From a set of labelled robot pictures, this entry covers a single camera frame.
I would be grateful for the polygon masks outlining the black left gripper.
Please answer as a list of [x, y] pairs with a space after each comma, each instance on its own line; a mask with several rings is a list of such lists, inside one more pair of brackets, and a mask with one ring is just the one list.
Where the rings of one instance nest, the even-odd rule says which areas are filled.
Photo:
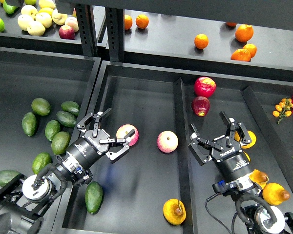
[[[100, 129], [100, 121], [108, 117], [111, 111], [112, 108], [104, 112], [90, 112], [76, 124], [77, 129], [84, 135], [67, 147], [68, 162], [88, 170], [103, 155], [107, 156], [111, 163], [115, 163], [129, 152], [129, 143], [135, 134], [134, 129], [123, 138], [109, 138], [110, 135], [104, 129]], [[87, 131], [87, 125], [92, 122], [94, 123], [93, 131]]]

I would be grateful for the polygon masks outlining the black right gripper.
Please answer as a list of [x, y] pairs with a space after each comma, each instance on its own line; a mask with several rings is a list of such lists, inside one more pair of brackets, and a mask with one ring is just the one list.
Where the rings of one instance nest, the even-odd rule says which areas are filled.
[[[213, 141], [201, 138], [196, 126], [191, 123], [192, 134], [188, 147], [199, 165], [203, 166], [212, 159], [224, 181], [229, 183], [253, 171], [250, 160], [241, 149], [241, 146], [251, 143], [251, 137], [244, 123], [236, 122], [224, 111], [219, 116], [227, 127], [225, 136]], [[234, 140], [235, 133], [240, 137], [238, 141]]]

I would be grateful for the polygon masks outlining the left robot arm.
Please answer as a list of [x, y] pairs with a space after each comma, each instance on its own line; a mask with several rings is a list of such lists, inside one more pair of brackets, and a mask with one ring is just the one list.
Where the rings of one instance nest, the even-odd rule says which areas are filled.
[[87, 114], [77, 123], [82, 135], [60, 157], [57, 164], [47, 164], [37, 175], [16, 175], [0, 189], [0, 234], [36, 234], [43, 216], [69, 183], [83, 186], [92, 181], [90, 167], [102, 156], [114, 163], [128, 153], [131, 129], [123, 138], [111, 138], [100, 127], [105, 112]]

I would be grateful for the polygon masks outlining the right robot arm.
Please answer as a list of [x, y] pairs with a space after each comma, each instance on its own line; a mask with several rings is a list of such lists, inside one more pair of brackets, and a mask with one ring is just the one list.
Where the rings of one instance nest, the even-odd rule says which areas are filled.
[[236, 218], [245, 224], [250, 234], [293, 234], [293, 213], [282, 213], [278, 205], [289, 198], [287, 190], [269, 183], [268, 176], [253, 169], [244, 147], [253, 140], [244, 123], [220, 112], [226, 133], [213, 140], [200, 136], [194, 124], [189, 149], [200, 165], [213, 161], [222, 180], [213, 184], [214, 194], [205, 203], [219, 195], [230, 196], [235, 204], [235, 214], [230, 234], [235, 232]]

